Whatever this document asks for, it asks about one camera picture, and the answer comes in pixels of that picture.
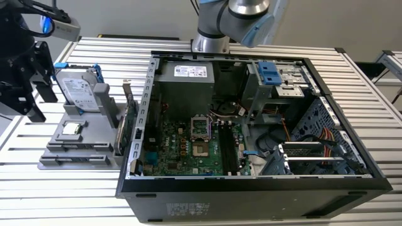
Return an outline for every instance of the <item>blue latch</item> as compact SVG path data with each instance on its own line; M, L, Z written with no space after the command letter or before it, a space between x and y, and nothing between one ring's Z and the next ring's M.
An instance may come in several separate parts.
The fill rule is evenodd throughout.
M64 69L68 67L68 63L55 63L55 68L56 69Z
M243 154L246 154L246 155L249 155L249 154L258 155L258 151L243 151Z
M277 70L277 65L273 62L258 62L258 72L263 78L265 85L281 85L282 78Z
M102 69L100 69L99 64L95 64L95 65L94 65L94 68L95 68L95 70L96 70L98 82L104 83L106 81L104 81L104 79L103 79Z

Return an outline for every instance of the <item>motherboard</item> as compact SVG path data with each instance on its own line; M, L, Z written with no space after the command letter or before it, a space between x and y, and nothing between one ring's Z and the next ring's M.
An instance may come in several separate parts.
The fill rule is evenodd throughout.
M241 125L204 122L200 117L188 122L162 122L160 142L146 152L146 176L250 175Z

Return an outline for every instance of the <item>power supply label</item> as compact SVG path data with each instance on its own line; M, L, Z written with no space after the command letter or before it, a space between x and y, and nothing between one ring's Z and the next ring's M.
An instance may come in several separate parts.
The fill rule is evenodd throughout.
M78 106L83 111L99 110L90 83L83 79L70 78L64 78L63 83L66 85L68 96L74 100L75 106Z
M208 202L199 203L167 203L170 216L199 216L207 215L210 209Z
M207 78L207 67L204 66L175 66L175 77Z

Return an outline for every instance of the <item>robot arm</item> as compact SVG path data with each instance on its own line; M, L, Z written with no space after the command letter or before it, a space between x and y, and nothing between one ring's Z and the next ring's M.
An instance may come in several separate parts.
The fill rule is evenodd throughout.
M39 14L47 18L47 23L43 22L44 33L30 30L22 14ZM46 121L44 114L35 103L31 83L36 85L46 102L58 102L51 81L55 68L47 43L44 41L35 42L34 37L50 37L56 31L66 28L63 24L72 26L72 21L67 13L39 2L0 0L1 114L22 114L27 115L31 121Z
M229 53L230 38L253 48L261 44L274 24L270 0L200 0L194 52Z

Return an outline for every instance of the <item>ram slot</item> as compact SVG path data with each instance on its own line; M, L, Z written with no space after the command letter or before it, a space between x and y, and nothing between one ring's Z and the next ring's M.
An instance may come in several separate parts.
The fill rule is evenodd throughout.
M238 161L234 147L233 129L231 125L219 126L219 144L222 152L222 165L225 175L237 175Z

